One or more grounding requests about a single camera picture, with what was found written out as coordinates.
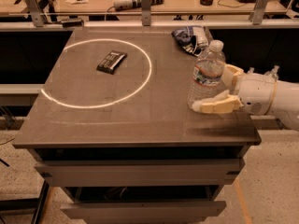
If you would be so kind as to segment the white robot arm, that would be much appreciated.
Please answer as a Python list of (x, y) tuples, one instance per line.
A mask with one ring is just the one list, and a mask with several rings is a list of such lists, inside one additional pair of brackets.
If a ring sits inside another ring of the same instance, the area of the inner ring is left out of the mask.
[(226, 64), (221, 81), (225, 90), (194, 101), (191, 110), (203, 114), (228, 114), (241, 109), (254, 116), (273, 116), (284, 126), (299, 131), (299, 84), (278, 79), (279, 66), (264, 74), (247, 73)]

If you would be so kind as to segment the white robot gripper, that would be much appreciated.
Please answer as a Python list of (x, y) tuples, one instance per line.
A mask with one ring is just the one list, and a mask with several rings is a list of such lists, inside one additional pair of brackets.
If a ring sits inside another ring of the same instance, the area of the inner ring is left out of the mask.
[(275, 78), (257, 73), (245, 74), (242, 68), (226, 64), (221, 80), (226, 88), (235, 90), (235, 95), (225, 90), (212, 98), (197, 100), (192, 104), (193, 111), (202, 114), (228, 114), (242, 107), (251, 115), (267, 113), (277, 85)]

